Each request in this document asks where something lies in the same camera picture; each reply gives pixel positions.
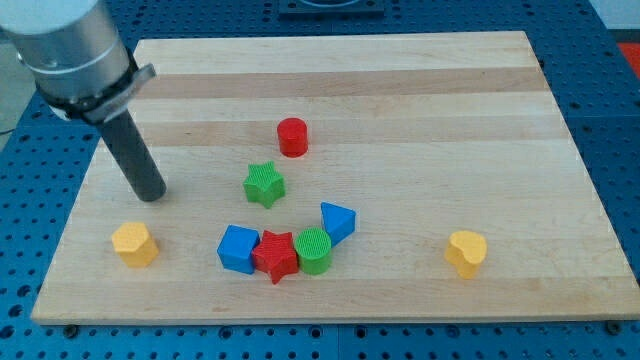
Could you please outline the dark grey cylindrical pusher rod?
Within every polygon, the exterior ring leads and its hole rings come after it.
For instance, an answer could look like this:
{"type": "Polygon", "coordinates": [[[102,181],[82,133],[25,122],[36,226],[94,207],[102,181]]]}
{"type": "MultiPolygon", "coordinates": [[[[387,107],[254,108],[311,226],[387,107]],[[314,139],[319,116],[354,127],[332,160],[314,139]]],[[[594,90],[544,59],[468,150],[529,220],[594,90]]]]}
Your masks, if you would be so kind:
{"type": "Polygon", "coordinates": [[[105,121],[98,131],[137,198],[153,202],[163,197],[166,183],[129,111],[105,121]]]}

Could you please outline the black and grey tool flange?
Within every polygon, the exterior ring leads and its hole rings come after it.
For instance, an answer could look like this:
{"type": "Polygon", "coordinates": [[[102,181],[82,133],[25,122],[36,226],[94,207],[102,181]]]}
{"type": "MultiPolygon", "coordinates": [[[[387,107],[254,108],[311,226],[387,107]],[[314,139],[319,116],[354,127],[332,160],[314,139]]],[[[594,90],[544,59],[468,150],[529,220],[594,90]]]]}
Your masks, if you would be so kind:
{"type": "Polygon", "coordinates": [[[36,83],[36,89],[52,111],[63,120],[82,120],[88,124],[108,122],[121,115],[142,87],[156,76],[152,64],[139,68],[130,50],[127,50],[127,55],[129,63],[123,74],[86,96],[62,96],[59,85],[53,90],[46,90],[36,83]]]}

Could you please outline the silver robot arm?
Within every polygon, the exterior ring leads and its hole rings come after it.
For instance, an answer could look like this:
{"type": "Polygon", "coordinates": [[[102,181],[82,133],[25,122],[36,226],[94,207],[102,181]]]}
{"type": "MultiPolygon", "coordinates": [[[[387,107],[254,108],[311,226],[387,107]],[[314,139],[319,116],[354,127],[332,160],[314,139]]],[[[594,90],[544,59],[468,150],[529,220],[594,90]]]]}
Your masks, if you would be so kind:
{"type": "Polygon", "coordinates": [[[128,110],[156,72],[138,65],[107,4],[4,1],[1,29],[52,111],[95,127],[138,199],[160,199],[165,181],[128,110]]]}

